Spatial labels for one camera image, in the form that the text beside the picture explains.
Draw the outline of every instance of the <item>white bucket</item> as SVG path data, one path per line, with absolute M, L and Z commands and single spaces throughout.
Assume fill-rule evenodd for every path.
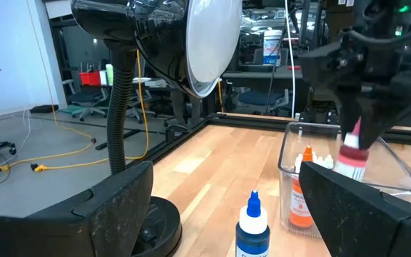
M 271 30 L 264 32 L 264 57 L 265 65 L 280 65 L 280 43 L 282 36 L 281 30 Z

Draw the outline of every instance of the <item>green light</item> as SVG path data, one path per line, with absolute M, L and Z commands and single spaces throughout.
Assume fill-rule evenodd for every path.
M 410 9 L 409 6 L 404 6 L 404 7 L 402 7 L 401 9 L 399 9 L 399 12 L 406 12 L 406 11 L 408 11 L 409 9 Z

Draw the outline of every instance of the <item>blue bottle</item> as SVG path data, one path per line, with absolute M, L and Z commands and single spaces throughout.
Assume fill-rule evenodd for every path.
M 261 208 L 258 192 L 253 191 L 235 226 L 235 256 L 268 257 L 269 237 L 268 212 Z

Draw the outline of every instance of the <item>wooden table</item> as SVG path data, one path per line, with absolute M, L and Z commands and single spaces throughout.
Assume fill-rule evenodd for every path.
M 288 232 L 280 224 L 283 135 L 207 126 L 155 165 L 153 195 L 169 199 L 181 213 L 183 238 L 175 256 L 234 256 L 235 225 L 253 189 L 268 211 L 270 256 L 329 256 L 321 239 Z M 411 146 L 391 147 L 411 166 Z

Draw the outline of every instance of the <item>blue bottle cap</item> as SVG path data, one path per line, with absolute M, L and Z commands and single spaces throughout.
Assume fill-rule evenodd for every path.
M 256 218 L 261 215 L 261 201 L 258 198 L 258 192 L 253 190 L 250 199 L 248 199 L 247 215 Z

